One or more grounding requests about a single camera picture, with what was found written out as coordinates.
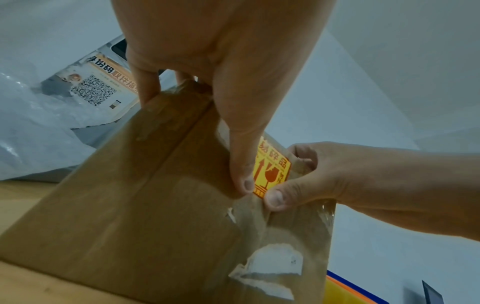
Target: red arrow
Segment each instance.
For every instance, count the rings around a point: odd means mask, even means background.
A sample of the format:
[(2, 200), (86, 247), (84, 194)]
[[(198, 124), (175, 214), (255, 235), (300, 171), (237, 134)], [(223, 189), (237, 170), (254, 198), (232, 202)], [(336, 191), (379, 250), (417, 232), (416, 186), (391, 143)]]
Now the red arrow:
[(265, 165), (265, 159), (262, 159), (262, 160), (260, 161), (260, 163), (258, 163), (258, 164), (259, 164), (258, 169), (256, 170), (255, 176), (253, 177), (253, 180), (254, 180), (254, 181), (257, 181), (257, 177), (258, 177), (259, 174), (260, 174), (260, 170), (261, 170), (261, 169), (263, 168), (263, 166)]

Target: yellow sticker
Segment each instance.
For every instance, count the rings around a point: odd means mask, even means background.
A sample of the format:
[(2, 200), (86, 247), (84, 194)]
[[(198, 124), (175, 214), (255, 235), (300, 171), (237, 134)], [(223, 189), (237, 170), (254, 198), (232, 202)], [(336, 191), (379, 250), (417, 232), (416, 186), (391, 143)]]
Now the yellow sticker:
[(263, 198), (267, 190), (285, 182), (290, 173), (289, 159), (280, 154), (262, 136), (258, 145), (255, 159), (253, 179), (255, 180), (254, 193)]

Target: hand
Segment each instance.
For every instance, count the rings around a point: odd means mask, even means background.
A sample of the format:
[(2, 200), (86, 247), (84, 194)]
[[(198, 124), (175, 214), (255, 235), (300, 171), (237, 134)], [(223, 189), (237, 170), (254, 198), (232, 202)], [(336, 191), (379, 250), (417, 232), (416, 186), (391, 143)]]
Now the hand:
[(260, 136), (307, 60), (335, 0), (112, 0), (144, 105), (159, 69), (213, 87), (230, 129), (230, 174), (252, 192)]
[(333, 198), (403, 228), (480, 240), (478, 156), (338, 143), (289, 150), (313, 171), (270, 189), (272, 211)]

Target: blue stripe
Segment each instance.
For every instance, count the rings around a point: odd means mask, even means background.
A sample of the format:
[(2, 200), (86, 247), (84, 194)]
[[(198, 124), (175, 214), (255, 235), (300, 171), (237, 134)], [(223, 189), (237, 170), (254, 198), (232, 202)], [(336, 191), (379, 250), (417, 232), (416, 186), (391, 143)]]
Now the blue stripe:
[(387, 301), (385, 300), (382, 300), (381, 298), (379, 298), (378, 296), (366, 291), (365, 289), (363, 288), (360, 288), (358, 287), (357, 285), (353, 284), (353, 283), (350, 283), (349, 281), (347, 281), (346, 279), (342, 278), (341, 276), (339, 275), (336, 275), (335, 273), (331, 272), (330, 270), (327, 270), (326, 271), (326, 274), (331, 277), (331, 278), (334, 278), (336, 279), (337, 281), (339, 281), (340, 283), (350, 287), (351, 289), (355, 290), (356, 292), (366, 296), (367, 298), (375, 301), (376, 303), (378, 304), (389, 304)]

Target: fingernail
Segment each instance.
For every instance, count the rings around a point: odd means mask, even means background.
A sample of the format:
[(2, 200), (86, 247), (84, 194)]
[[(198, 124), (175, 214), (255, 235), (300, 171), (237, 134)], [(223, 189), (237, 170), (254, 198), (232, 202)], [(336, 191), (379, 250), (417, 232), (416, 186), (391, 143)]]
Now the fingernail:
[(255, 182), (253, 178), (249, 178), (244, 183), (245, 189), (249, 192), (253, 192), (255, 188)]
[(278, 208), (285, 205), (284, 195), (278, 191), (273, 190), (266, 193), (265, 202), (272, 208)]

